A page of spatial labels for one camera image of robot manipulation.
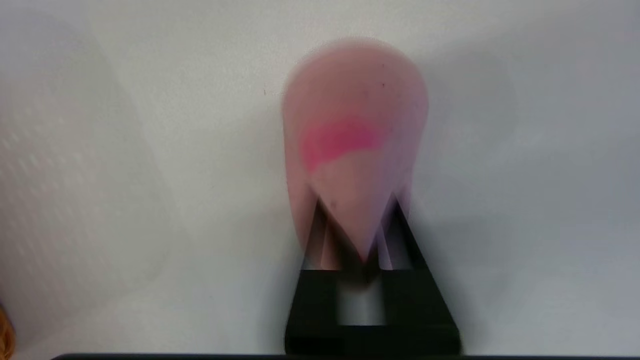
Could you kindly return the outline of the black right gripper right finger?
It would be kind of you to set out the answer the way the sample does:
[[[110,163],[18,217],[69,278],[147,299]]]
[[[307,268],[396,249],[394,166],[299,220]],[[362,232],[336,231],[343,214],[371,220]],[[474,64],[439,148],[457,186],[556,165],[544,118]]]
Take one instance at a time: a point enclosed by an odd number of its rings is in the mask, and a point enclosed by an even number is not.
[[[384,324],[375,357],[459,356],[460,331],[423,256],[403,207],[391,198],[372,248],[381,276]]]

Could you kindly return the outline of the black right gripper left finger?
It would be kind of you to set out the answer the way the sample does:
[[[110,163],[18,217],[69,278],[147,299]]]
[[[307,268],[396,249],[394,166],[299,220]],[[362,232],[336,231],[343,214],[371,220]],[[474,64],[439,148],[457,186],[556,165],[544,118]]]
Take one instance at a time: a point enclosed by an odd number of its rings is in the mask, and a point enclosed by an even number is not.
[[[363,289],[373,282],[373,253],[359,255],[322,201],[315,204],[304,263],[285,327],[289,356],[357,357],[359,335],[339,322],[339,287]]]

